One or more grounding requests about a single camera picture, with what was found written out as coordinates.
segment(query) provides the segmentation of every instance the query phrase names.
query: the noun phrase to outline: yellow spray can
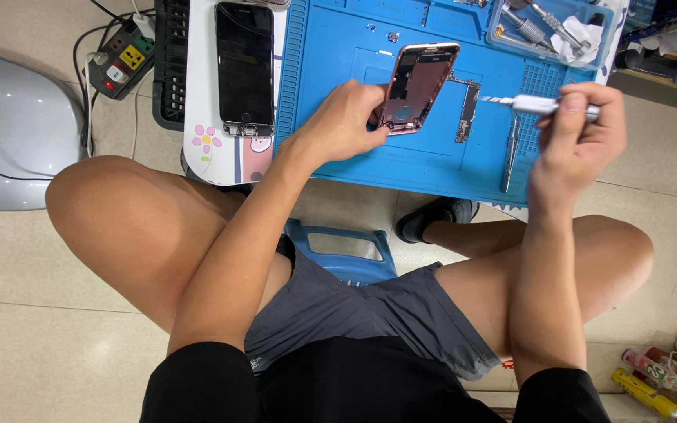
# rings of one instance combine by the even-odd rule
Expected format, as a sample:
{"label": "yellow spray can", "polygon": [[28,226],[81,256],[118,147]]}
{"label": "yellow spray can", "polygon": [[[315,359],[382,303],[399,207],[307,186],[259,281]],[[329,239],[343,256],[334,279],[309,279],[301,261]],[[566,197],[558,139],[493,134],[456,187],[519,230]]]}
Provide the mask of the yellow spray can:
{"label": "yellow spray can", "polygon": [[654,388],[631,376],[624,369],[616,370],[611,379],[652,411],[666,418],[669,423],[677,423],[677,405],[658,394]]}

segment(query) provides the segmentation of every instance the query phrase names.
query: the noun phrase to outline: knee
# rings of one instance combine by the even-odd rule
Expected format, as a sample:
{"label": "knee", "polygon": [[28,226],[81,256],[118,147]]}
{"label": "knee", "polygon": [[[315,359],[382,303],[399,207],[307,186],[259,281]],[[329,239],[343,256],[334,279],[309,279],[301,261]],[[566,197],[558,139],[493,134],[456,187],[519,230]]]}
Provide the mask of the knee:
{"label": "knee", "polygon": [[598,249],[604,251],[599,257],[619,263],[626,278],[640,287],[647,281],[654,265],[654,245],[643,230],[624,221],[607,216],[589,215],[578,217],[577,226],[597,240]]}
{"label": "knee", "polygon": [[101,196],[114,195],[123,181],[137,178],[143,166],[119,156],[100,156],[71,165],[57,174],[46,189],[46,209],[52,221],[99,206]]}

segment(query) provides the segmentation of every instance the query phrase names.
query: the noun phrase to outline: person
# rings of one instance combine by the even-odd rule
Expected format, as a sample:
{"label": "person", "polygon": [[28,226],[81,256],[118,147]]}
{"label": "person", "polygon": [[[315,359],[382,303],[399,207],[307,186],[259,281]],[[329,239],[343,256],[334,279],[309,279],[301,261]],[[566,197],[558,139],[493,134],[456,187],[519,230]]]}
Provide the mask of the person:
{"label": "person", "polygon": [[[56,230],[170,333],[141,422],[503,421],[458,378],[509,358],[514,421],[609,421],[582,325],[644,283],[653,247],[624,222],[572,217],[624,149],[625,118],[611,88],[561,93],[538,122],[528,224],[470,224],[471,202],[438,199],[397,235],[470,259],[365,287],[344,285],[282,231],[315,169],[385,142],[386,129],[366,129],[384,98],[377,86],[336,87],[246,199],[121,157],[62,171],[46,197]],[[588,102],[601,114],[585,125]]]}

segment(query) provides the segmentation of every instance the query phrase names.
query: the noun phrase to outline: grey shorts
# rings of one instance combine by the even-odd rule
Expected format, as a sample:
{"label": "grey shorts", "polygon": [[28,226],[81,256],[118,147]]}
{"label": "grey shorts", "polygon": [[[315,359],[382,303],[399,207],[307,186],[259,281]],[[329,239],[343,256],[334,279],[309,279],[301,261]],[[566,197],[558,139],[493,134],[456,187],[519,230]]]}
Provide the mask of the grey shorts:
{"label": "grey shorts", "polygon": [[294,272],[244,339],[256,375],[291,351],[334,336],[400,336],[420,357],[443,361],[470,381],[500,364],[438,283],[440,263],[353,287],[305,257],[286,236],[279,252],[292,258]]}

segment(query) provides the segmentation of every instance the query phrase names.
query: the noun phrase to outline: leg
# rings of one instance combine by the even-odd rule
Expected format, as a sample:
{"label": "leg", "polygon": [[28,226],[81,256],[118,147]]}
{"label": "leg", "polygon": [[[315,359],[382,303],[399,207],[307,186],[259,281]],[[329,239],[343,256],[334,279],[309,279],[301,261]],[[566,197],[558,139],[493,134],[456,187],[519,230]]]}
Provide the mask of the leg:
{"label": "leg", "polygon": [[[524,227],[513,221],[468,225],[437,222],[424,231],[426,241],[439,240],[446,248],[476,257],[443,266],[436,277],[493,352],[503,359],[511,355],[510,287],[518,277],[521,259],[520,245],[509,247],[509,243],[523,235]],[[488,243],[484,240],[487,233],[506,236]],[[457,234],[479,237],[457,241]],[[584,321],[588,322],[646,282],[652,272],[654,252],[644,232],[609,217],[577,217],[574,234],[579,303]]]}
{"label": "leg", "polygon": [[[76,163],[46,192],[49,217],[70,250],[167,332],[184,289],[243,201],[124,157]],[[261,308],[290,272],[289,260],[275,255]]]}

